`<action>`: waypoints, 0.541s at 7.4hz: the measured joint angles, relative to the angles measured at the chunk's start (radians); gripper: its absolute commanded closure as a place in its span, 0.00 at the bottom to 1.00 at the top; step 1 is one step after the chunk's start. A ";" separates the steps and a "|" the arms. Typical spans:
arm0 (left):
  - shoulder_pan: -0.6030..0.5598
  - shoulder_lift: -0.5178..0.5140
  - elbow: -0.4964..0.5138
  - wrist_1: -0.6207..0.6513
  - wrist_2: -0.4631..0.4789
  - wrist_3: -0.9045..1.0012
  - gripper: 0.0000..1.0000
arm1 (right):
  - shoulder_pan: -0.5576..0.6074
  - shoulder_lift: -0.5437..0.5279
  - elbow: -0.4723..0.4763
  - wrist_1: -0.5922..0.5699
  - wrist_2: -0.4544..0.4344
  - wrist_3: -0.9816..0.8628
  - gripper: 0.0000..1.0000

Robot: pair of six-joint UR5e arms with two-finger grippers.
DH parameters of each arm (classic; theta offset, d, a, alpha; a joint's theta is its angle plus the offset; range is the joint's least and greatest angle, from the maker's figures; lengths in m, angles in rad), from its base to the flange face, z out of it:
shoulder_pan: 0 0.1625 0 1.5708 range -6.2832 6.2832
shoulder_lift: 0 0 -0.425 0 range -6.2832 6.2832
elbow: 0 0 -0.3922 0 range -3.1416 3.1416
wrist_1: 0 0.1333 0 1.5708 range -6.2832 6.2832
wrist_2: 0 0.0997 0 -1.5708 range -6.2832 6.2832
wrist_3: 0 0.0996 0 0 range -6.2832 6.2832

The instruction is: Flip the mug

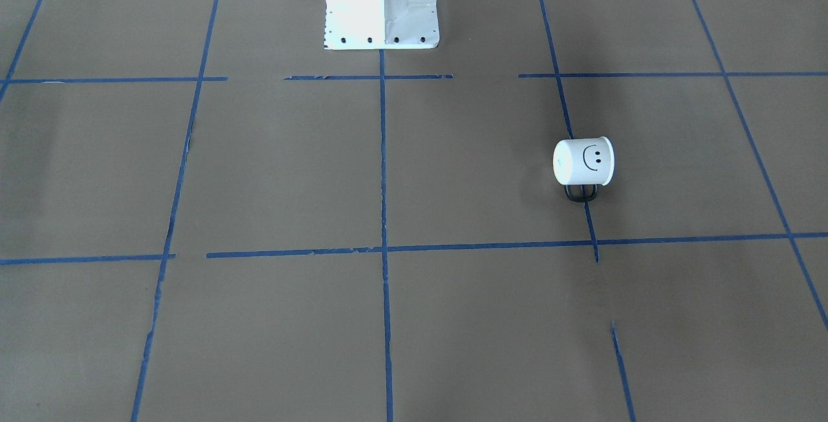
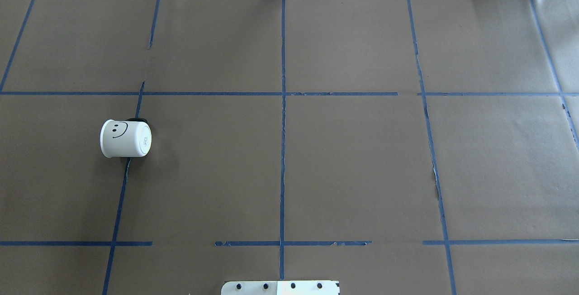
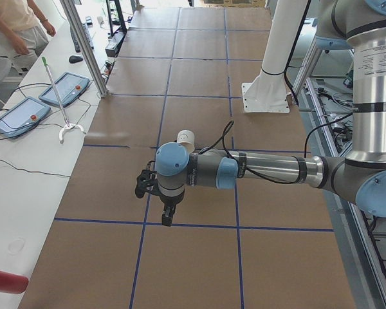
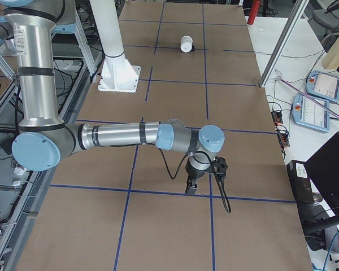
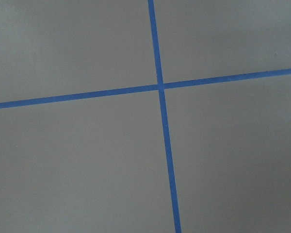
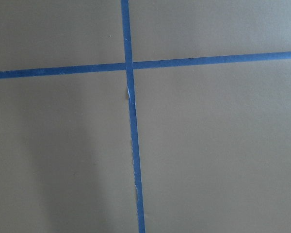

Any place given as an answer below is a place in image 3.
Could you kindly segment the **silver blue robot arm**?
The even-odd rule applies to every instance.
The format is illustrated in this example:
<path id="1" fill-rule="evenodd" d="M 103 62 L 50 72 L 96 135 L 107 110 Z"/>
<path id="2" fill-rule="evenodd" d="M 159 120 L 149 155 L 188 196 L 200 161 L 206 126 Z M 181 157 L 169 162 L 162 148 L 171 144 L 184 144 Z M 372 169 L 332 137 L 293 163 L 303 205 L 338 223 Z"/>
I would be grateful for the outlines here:
<path id="1" fill-rule="evenodd" d="M 237 179 L 307 183 L 333 192 L 362 211 L 386 218 L 386 1 L 322 1 L 318 33 L 345 39 L 354 50 L 352 149 L 343 158 L 275 156 L 206 150 L 169 142 L 156 152 L 152 193 L 172 223 L 186 186 L 231 189 Z"/>

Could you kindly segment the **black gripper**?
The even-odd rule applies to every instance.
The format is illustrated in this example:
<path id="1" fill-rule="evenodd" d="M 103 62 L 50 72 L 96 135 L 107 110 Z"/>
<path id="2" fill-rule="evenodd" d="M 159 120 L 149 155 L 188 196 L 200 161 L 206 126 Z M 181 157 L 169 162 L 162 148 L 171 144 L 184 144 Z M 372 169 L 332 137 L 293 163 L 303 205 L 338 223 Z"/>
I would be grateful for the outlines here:
<path id="1" fill-rule="evenodd" d="M 174 213 L 176 212 L 176 206 L 184 199 L 184 191 L 176 196 L 166 196 L 160 194 L 160 200 L 163 202 L 163 212 L 161 215 L 161 224 L 166 227 L 172 225 Z"/>

